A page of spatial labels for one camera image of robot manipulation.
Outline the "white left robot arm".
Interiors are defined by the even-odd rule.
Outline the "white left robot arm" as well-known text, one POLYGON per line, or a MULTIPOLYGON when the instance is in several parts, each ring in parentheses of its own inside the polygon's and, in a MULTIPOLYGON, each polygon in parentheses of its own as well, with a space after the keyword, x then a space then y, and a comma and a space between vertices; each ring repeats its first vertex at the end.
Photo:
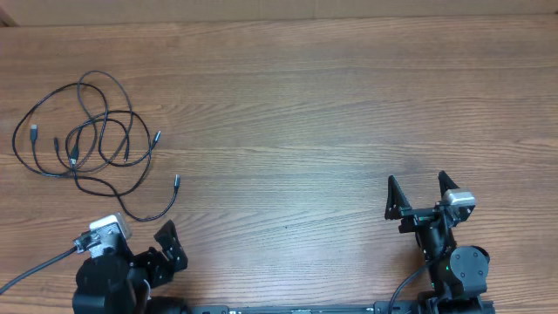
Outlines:
POLYGON ((187 268, 188 259, 173 221, 153 236, 161 246, 134 254, 127 240, 132 232, 119 214, 101 218, 74 240, 79 254, 88 252, 76 275, 72 297, 76 313, 188 313, 175 297, 152 297, 152 290, 171 283, 187 268))

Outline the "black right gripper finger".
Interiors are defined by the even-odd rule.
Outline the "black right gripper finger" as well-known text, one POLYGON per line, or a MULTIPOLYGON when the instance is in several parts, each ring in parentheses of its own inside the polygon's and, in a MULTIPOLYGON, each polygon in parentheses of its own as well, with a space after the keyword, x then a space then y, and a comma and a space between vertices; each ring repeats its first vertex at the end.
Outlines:
POLYGON ((410 202, 405 197, 394 175, 388 177, 388 193, 384 218, 386 220, 402 219, 407 211, 412 210, 410 202))
POLYGON ((441 196, 444 196, 448 190, 459 189, 459 186, 450 178, 450 176, 444 170, 439 172, 438 180, 441 196))

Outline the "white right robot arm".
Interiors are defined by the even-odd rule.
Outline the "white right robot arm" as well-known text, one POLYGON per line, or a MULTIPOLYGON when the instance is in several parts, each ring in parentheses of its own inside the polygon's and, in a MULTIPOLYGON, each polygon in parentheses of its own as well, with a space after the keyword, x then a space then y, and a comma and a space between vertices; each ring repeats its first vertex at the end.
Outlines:
POLYGON ((467 221, 476 206, 473 193, 459 187, 450 176, 438 174, 441 199, 430 208, 413 208, 395 176, 388 177, 384 218, 398 220, 401 234, 413 233, 425 264, 410 274, 393 292, 387 313, 494 313, 487 291, 490 255, 480 246, 459 246, 453 228, 467 221), (398 301, 405 286, 427 272, 432 289, 413 301, 398 301))

